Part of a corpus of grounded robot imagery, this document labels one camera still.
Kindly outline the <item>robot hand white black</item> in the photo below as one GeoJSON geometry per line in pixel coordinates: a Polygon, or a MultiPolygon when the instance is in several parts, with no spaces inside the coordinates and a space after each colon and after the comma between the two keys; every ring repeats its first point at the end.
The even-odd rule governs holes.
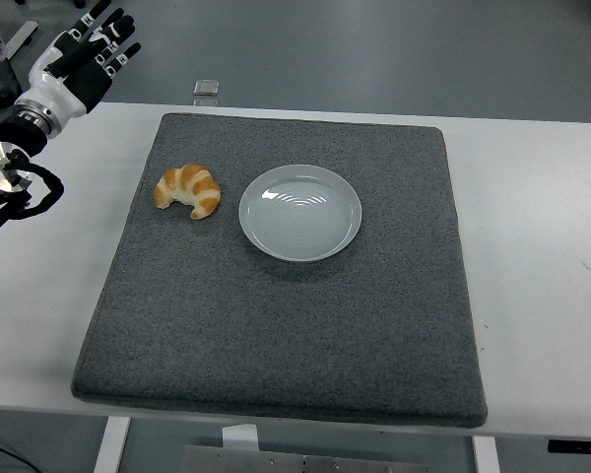
{"type": "Polygon", "coordinates": [[[136,31],[134,19],[121,8],[106,15],[110,5],[97,2],[53,40],[33,65],[30,87],[15,106],[51,119],[57,129],[99,104],[141,48],[138,42],[124,45],[136,31]]]}

